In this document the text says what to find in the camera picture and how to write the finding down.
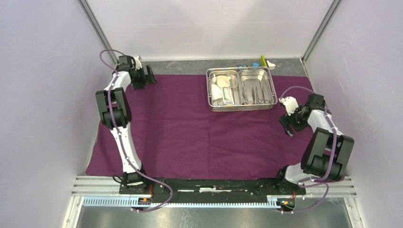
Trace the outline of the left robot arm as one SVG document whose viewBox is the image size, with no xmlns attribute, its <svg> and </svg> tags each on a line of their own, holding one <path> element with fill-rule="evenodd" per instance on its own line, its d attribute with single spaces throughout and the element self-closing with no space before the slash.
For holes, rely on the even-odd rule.
<svg viewBox="0 0 403 228">
<path fill-rule="evenodd" d="M 149 180 L 145 177 L 131 134 L 132 112 L 125 91 L 129 86 L 136 90 L 156 83 L 151 66 L 143 65 L 140 56 L 121 55 L 109 84 L 96 92 L 101 123 L 110 130 L 121 156 L 122 190 L 135 190 L 141 194 L 149 189 Z"/>
</svg>

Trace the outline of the maroon cloth wrap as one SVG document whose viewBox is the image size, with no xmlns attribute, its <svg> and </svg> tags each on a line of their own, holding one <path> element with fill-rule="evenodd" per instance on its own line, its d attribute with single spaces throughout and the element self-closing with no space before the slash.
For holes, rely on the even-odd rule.
<svg viewBox="0 0 403 228">
<path fill-rule="evenodd" d="M 288 136 L 285 109 L 213 112 L 204 75 L 158 75 L 157 84 L 127 88 L 131 132 L 148 176 L 254 180 L 275 177 L 300 162 L 312 137 L 306 128 Z"/>
</svg>

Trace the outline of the steel two-compartment tray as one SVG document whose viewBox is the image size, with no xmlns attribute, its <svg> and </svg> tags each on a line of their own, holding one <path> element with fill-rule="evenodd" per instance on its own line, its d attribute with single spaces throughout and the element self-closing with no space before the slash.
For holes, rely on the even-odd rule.
<svg viewBox="0 0 403 228">
<path fill-rule="evenodd" d="M 210 68 L 206 84 L 213 112 L 268 110 L 278 102 L 271 72 L 265 66 Z"/>
</svg>

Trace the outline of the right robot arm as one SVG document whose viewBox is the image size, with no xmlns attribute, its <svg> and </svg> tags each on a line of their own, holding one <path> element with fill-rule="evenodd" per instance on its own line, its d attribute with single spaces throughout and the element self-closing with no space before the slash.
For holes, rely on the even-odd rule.
<svg viewBox="0 0 403 228">
<path fill-rule="evenodd" d="M 343 180 L 355 142 L 337 128 L 324 97 L 310 94 L 304 105 L 292 96 L 280 98 L 279 102 L 286 110 L 279 121 L 287 135 L 293 137 L 294 132 L 307 127 L 313 134 L 301 161 L 279 170 L 274 181 L 276 191 L 286 194 L 294 185 L 303 187 L 307 181 L 318 185 Z"/>
</svg>

